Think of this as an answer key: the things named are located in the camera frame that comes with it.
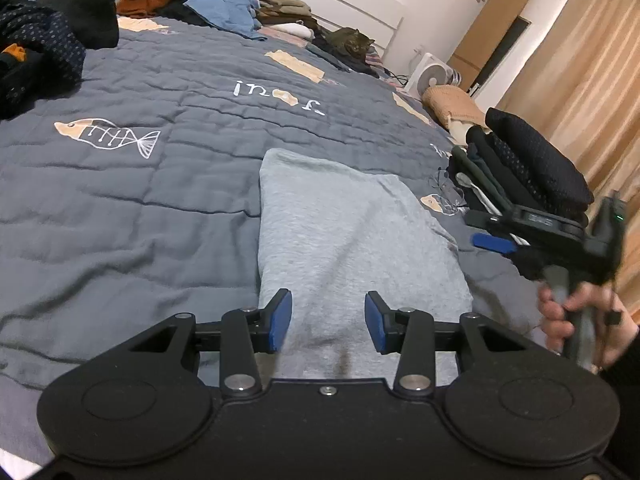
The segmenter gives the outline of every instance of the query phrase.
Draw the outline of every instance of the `fish embroidery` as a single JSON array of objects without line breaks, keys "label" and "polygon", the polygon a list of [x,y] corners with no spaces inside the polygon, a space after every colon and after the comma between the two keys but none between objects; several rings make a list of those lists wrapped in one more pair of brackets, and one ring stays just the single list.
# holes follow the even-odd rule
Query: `fish embroidery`
[{"label": "fish embroidery", "polygon": [[72,123],[54,123],[59,134],[86,142],[99,150],[117,150],[134,142],[145,158],[158,142],[160,130],[138,138],[131,128],[120,128],[106,119],[80,119]]},{"label": "fish embroidery", "polygon": [[420,199],[425,206],[427,206],[432,211],[437,213],[442,213],[446,216],[453,216],[457,212],[462,211],[464,208],[458,206],[457,204],[451,204],[446,200],[443,200],[440,195],[435,193],[430,194],[429,196],[423,196]]}]

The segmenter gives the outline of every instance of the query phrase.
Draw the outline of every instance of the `blue gripper pad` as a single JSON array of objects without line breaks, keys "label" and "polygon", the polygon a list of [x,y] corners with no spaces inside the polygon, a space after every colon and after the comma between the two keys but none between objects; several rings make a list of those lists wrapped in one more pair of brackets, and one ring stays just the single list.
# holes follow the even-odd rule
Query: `blue gripper pad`
[{"label": "blue gripper pad", "polygon": [[271,315],[269,328],[269,348],[272,352],[277,352],[282,348],[284,336],[287,335],[289,322],[291,321],[291,309],[293,298],[289,291],[280,301],[276,310]]},{"label": "blue gripper pad", "polygon": [[476,233],[471,237],[471,243],[474,247],[493,251],[500,254],[514,253],[518,247],[511,240],[498,238],[497,236],[486,235],[484,233]]},{"label": "blue gripper pad", "polygon": [[369,294],[364,297],[364,319],[367,323],[367,329],[369,329],[373,346],[376,347],[376,352],[384,352],[386,337],[382,314],[380,314],[380,311]]}]

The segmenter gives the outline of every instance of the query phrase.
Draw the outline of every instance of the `white cloth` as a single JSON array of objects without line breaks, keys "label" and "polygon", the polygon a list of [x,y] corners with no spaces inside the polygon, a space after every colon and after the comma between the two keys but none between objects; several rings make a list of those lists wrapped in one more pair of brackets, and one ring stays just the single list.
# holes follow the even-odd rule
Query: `white cloth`
[{"label": "white cloth", "polygon": [[449,135],[453,138],[454,144],[466,147],[466,133],[472,126],[476,126],[476,124],[466,121],[449,121]]},{"label": "white cloth", "polygon": [[279,25],[269,25],[268,28],[273,30],[279,30],[280,32],[286,32],[297,38],[311,41],[314,38],[314,32],[300,23],[281,23]]},{"label": "white cloth", "polygon": [[40,469],[38,464],[27,462],[4,449],[0,449],[0,466],[14,480],[29,478]]}]

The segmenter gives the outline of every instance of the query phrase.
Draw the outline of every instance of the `hand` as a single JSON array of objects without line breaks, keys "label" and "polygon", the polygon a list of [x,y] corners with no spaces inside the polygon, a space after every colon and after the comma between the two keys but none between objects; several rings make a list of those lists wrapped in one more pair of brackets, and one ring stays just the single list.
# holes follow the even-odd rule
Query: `hand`
[{"label": "hand", "polygon": [[[603,368],[610,367],[625,353],[628,346],[638,334],[638,326],[626,311],[617,294],[609,287],[593,285],[583,282],[578,289],[564,302],[558,305],[553,298],[551,289],[543,284],[538,289],[538,310],[544,316],[540,327],[546,334],[546,347],[553,351],[560,351],[564,340],[574,334],[574,326],[564,320],[564,310],[576,312],[587,305],[598,309],[596,316],[596,355],[602,356],[602,362],[596,363]],[[604,324],[604,313],[613,307],[614,311],[622,313],[618,325],[607,327]]]}]

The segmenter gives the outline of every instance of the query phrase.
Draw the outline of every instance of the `bed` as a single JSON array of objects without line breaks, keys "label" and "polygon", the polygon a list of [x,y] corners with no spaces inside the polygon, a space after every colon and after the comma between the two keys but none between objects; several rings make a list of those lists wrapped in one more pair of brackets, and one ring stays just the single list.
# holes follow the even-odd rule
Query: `bed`
[{"label": "bed", "polygon": [[[417,197],[447,166],[446,131],[385,82],[280,40],[156,22],[88,51],[76,92],[0,123],[0,448],[35,463],[50,458],[35,407],[55,377],[177,312],[257,304],[268,149],[396,174]],[[277,50],[324,77],[265,56]],[[462,213],[433,215],[474,309],[529,333],[533,284],[473,248]],[[207,384],[216,359],[203,355]]]}]

